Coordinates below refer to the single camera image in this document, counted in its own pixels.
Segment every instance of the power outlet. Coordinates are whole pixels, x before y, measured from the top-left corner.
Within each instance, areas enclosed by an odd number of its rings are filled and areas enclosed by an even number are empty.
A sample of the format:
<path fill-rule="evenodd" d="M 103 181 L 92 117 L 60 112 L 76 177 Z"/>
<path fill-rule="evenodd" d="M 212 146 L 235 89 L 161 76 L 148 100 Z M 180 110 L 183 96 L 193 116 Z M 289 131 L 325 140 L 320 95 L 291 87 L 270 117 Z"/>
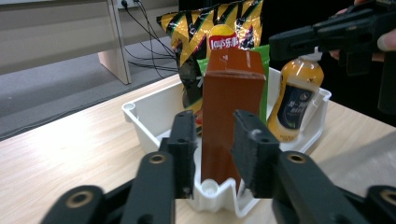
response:
<path fill-rule="evenodd" d="M 125 0 L 128 3 L 128 7 L 139 7 L 139 5 L 134 0 Z M 119 8 L 124 9 L 125 7 L 122 5 L 122 0 L 117 0 L 117 6 Z"/>

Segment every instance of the floor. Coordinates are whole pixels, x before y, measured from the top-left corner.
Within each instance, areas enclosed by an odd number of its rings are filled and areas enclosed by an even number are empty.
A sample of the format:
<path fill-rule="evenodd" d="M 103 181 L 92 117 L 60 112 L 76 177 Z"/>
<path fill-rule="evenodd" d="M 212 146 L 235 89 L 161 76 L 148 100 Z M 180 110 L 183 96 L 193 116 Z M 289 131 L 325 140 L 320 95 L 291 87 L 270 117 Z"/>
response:
<path fill-rule="evenodd" d="M 176 61 L 163 46 L 169 48 L 170 39 L 160 41 L 126 47 L 128 85 L 102 66 L 97 54 L 0 76 L 0 141 L 176 74 Z"/>

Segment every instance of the lay's logo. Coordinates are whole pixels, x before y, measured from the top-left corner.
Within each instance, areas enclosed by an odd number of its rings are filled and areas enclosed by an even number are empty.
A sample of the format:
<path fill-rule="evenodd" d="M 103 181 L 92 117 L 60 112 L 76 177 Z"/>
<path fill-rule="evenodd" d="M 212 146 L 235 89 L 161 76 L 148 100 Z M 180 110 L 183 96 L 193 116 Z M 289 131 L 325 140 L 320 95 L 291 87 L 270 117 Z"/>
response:
<path fill-rule="evenodd" d="M 210 49 L 229 49 L 238 48 L 239 39 L 236 34 L 233 35 L 214 35 L 209 37 Z"/>
<path fill-rule="evenodd" d="M 208 46 L 210 50 L 239 48 L 239 38 L 230 26 L 218 24 L 210 30 Z"/>

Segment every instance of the chips bag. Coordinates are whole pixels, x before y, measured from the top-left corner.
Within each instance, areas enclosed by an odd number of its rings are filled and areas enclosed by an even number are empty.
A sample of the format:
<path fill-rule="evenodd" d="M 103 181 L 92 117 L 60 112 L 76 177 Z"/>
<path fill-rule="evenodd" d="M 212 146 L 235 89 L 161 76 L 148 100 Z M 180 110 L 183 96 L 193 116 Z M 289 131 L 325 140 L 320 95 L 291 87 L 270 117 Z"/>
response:
<path fill-rule="evenodd" d="M 203 74 L 198 60 L 207 59 L 212 49 L 253 49 L 261 44 L 262 0 L 237 1 L 198 10 L 167 13 L 158 24 L 171 37 L 183 83 L 183 106 L 202 125 Z"/>

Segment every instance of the white tray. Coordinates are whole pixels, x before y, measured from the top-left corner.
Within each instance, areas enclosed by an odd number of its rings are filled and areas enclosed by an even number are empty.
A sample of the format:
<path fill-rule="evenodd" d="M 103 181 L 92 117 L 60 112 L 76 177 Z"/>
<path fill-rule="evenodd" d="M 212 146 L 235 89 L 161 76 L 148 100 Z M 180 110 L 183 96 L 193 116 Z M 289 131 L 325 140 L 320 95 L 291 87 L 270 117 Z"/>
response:
<path fill-rule="evenodd" d="M 276 102 L 279 81 L 279 72 L 270 68 L 267 116 Z M 134 124 L 140 145 L 147 153 L 157 151 L 163 137 L 170 135 L 175 115 L 184 110 L 181 100 L 182 91 L 183 85 L 179 82 L 122 106 L 125 119 Z M 290 143 L 281 143 L 280 149 L 305 153 L 318 140 L 323 131 L 327 105 L 331 96 L 329 91 L 319 90 L 315 100 L 305 112 L 302 131 L 298 138 Z M 248 190 L 242 194 L 243 196 L 239 196 L 240 194 L 236 192 L 235 180 L 232 178 L 220 185 L 210 179 L 201 183 L 201 139 L 197 140 L 198 148 L 194 154 L 196 165 L 194 200 L 189 200 L 190 205 L 196 211 L 217 212 L 225 208 L 234 211 L 238 217 L 244 217 L 258 199 L 254 199 Z"/>

